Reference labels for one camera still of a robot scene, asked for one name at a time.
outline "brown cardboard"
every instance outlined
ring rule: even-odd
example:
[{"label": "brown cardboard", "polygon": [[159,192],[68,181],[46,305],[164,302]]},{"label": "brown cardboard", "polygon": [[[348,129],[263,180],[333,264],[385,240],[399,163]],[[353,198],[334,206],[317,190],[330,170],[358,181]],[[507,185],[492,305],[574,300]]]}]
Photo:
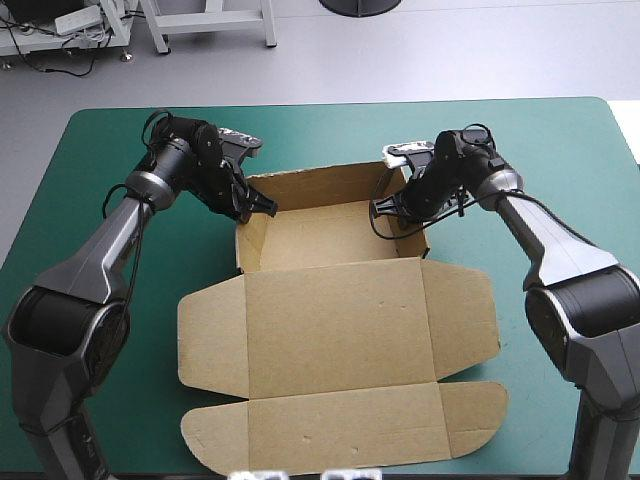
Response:
[{"label": "brown cardboard", "polygon": [[247,273],[182,299],[178,373],[251,399],[435,382],[498,353],[491,299],[418,258]]},{"label": "brown cardboard", "polygon": [[[384,163],[357,163],[251,177],[278,202],[275,218],[253,215],[236,233],[238,266],[245,272],[290,270],[422,255],[424,234],[397,241],[378,238],[369,225],[369,201],[398,191],[404,177]],[[405,233],[391,217],[376,220],[381,233]]]},{"label": "brown cardboard", "polygon": [[185,415],[182,433],[223,474],[317,473],[460,457],[493,437],[506,405],[497,383],[432,382],[200,408]]},{"label": "brown cardboard", "polygon": [[[250,179],[278,215],[238,227],[244,275],[178,308],[180,380],[247,399],[183,418],[187,445],[212,470],[451,459],[502,423],[501,385],[437,383],[498,353],[490,282],[420,260],[425,235],[371,232],[378,182],[383,195],[404,182],[385,171],[375,162]],[[388,218],[376,225],[404,233]]]}]

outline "box lid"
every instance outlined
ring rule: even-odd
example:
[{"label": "box lid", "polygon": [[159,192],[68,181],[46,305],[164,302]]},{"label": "box lid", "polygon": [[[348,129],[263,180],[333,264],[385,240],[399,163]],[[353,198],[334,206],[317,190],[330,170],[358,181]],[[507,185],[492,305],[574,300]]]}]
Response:
[{"label": "box lid", "polygon": [[435,382],[499,351],[487,276],[404,258],[255,272],[178,307],[182,383],[249,399]]}]

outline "white plastic object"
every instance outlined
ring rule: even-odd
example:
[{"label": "white plastic object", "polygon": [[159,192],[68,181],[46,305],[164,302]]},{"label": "white plastic object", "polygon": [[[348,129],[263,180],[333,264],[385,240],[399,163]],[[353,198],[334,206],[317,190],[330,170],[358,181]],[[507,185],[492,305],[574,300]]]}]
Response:
[{"label": "white plastic object", "polygon": [[228,480],[289,480],[286,472],[278,470],[260,470],[256,472],[240,471],[232,472]]},{"label": "white plastic object", "polygon": [[377,468],[327,470],[320,480],[382,480],[382,470]]},{"label": "white plastic object", "polygon": [[58,35],[67,35],[101,23],[102,13],[100,7],[92,5],[56,18],[56,32]]}]

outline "black cable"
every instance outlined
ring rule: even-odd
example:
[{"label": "black cable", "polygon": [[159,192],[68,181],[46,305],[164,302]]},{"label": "black cable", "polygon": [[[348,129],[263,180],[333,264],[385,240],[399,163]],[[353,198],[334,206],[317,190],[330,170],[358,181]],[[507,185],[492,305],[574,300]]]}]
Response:
[{"label": "black cable", "polygon": [[[126,188],[130,194],[134,194],[127,185],[124,183],[118,183],[111,187],[107,192],[107,195],[102,202],[102,218],[107,218],[107,206],[109,205],[109,201],[113,194],[120,190],[121,188]],[[127,294],[125,296],[124,307],[122,310],[122,320],[124,320],[124,316],[127,314],[127,310],[129,309],[129,305],[131,305],[131,299],[133,298],[133,289],[136,284],[136,279],[138,277],[138,268],[140,266],[140,257],[142,255],[142,241],[144,237],[144,206],[145,200],[142,197],[137,196],[138,199],[138,222],[136,224],[137,235],[135,238],[136,250],[133,257],[133,267],[131,270],[131,276],[129,278],[129,288],[127,289]]]},{"label": "black cable", "polygon": [[[380,177],[380,180],[378,180],[378,184],[376,185],[376,189],[375,189],[373,198],[375,198],[377,196],[377,192],[380,189],[380,184],[381,184],[383,178],[384,178],[384,175],[382,177]],[[483,195],[482,197],[477,198],[475,200],[472,200],[470,202],[467,202],[464,205],[459,206],[458,208],[452,209],[450,212],[447,212],[447,213],[441,215],[440,217],[436,218],[435,220],[432,220],[430,222],[425,223],[420,228],[417,228],[417,229],[415,229],[415,230],[413,230],[411,232],[408,232],[408,233],[405,233],[405,234],[402,234],[402,235],[396,235],[396,236],[385,235],[383,233],[380,233],[380,231],[378,231],[378,229],[376,228],[375,222],[374,222],[374,215],[373,215],[373,211],[374,211],[373,201],[374,200],[372,198],[371,201],[369,202],[369,224],[371,225],[371,229],[373,230],[373,233],[375,233],[376,236],[378,236],[379,238],[382,238],[383,240],[404,240],[406,238],[412,237],[413,235],[416,235],[417,233],[420,233],[420,232],[426,230],[427,228],[435,225],[436,223],[439,223],[439,222],[441,222],[441,221],[453,216],[456,213],[459,214],[460,212],[464,212],[467,208],[472,207],[476,203],[479,203],[479,202],[481,202],[483,200],[486,200],[487,198],[494,197],[494,196],[515,197],[515,198],[521,198],[523,200],[527,200],[527,201],[533,202],[536,205],[538,205],[540,208],[542,208],[547,215],[549,215],[556,223],[558,223],[562,228],[567,230],[573,236],[575,236],[579,240],[582,240],[587,245],[591,245],[593,247],[596,246],[591,240],[589,240],[588,238],[586,238],[585,236],[583,236],[582,234],[577,232],[575,229],[573,229],[572,227],[567,225],[560,217],[558,217],[555,213],[553,213],[553,211],[551,211],[551,209],[549,207],[547,207],[542,201],[538,200],[535,197],[527,195],[526,193],[523,193],[523,192],[521,192],[519,190],[500,190],[498,192],[493,192],[493,193],[489,193],[487,195]],[[428,252],[429,252],[429,249],[425,250],[425,253],[423,254],[422,258],[425,258]]]},{"label": "black cable", "polygon": [[138,235],[136,237],[136,251],[133,257],[133,267],[131,269],[131,276],[129,277],[129,288],[127,290],[127,296],[125,297],[124,308],[122,310],[122,319],[127,314],[129,306],[131,305],[131,299],[133,298],[133,289],[136,285],[136,279],[138,278],[138,268],[140,266],[140,257],[142,255],[142,240],[144,235],[144,205],[145,202],[141,198],[138,199]]},{"label": "black cable", "polygon": [[0,20],[2,20],[5,24],[4,27],[0,27],[3,30],[8,30],[9,28],[32,28],[33,30],[36,30],[37,32],[40,33],[44,33],[46,35],[51,35],[53,37],[60,37],[63,38],[64,35],[58,35],[57,32],[54,32],[53,30],[47,30],[46,28],[41,28],[41,27],[36,27],[35,25],[24,25],[22,23],[16,23],[16,22],[12,22],[11,20],[7,20],[4,17],[0,16]]},{"label": "black cable", "polygon": [[[29,61],[29,59],[26,57],[26,55],[24,53],[22,53],[22,50],[20,50],[20,46],[18,45],[18,41],[16,40],[16,37],[13,34],[13,28],[15,28],[15,26],[18,25],[18,24],[15,24],[14,22],[9,22],[9,21],[5,20],[3,17],[0,17],[0,21],[4,22],[6,30],[9,31],[9,35],[11,36],[11,41],[13,42],[13,45],[16,47],[16,50],[18,52],[18,56],[20,57],[22,62],[25,65],[27,65],[29,68],[31,68],[32,70],[35,70],[36,72],[40,72],[40,73],[64,73],[66,75],[71,75],[72,77],[76,77],[76,78],[86,77],[87,75],[91,74],[91,72],[93,72],[93,67],[94,67],[94,65],[96,63],[96,60],[98,58],[98,53],[100,52],[100,50],[103,50],[103,49],[107,48],[109,46],[109,44],[111,43],[111,39],[113,38],[113,32],[109,32],[109,38],[107,39],[106,45],[102,46],[101,42],[98,42],[97,48],[95,48],[94,51],[93,51],[93,56],[91,58],[91,63],[89,64],[89,69],[84,73],[75,73],[75,72],[71,72],[69,70],[56,69],[56,68],[44,68],[43,69],[43,68],[40,68],[40,67],[34,65],[33,63],[31,63]],[[64,50],[64,46],[71,39],[67,39],[62,44],[62,50]]]},{"label": "black cable", "polygon": [[107,207],[109,206],[109,201],[111,201],[111,196],[121,188],[127,188],[127,186],[124,183],[117,183],[107,192],[107,195],[104,197],[104,201],[102,202],[102,218],[107,218]]},{"label": "black cable", "polygon": [[45,68],[43,70],[43,72],[44,73],[65,73],[67,75],[71,75],[72,77],[76,77],[76,78],[86,77],[86,76],[90,75],[91,72],[93,72],[93,67],[96,64],[96,60],[98,59],[98,54],[100,53],[100,50],[104,50],[107,47],[109,47],[109,44],[111,43],[111,39],[112,38],[113,38],[113,32],[109,32],[109,38],[107,39],[106,45],[101,46],[100,42],[98,42],[97,48],[95,48],[93,50],[93,55],[91,57],[91,63],[89,64],[89,69],[84,73],[75,73],[75,72],[70,72],[69,70],[61,70],[61,69],[57,69],[57,68]]}]

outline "power strip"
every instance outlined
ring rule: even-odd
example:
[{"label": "power strip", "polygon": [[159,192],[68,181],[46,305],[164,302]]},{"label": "power strip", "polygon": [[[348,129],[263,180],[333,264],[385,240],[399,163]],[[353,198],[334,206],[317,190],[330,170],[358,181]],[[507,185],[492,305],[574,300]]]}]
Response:
[{"label": "power strip", "polygon": [[102,13],[98,5],[83,8],[68,15],[56,18],[56,32],[67,35],[83,28],[93,27],[102,23]]}]

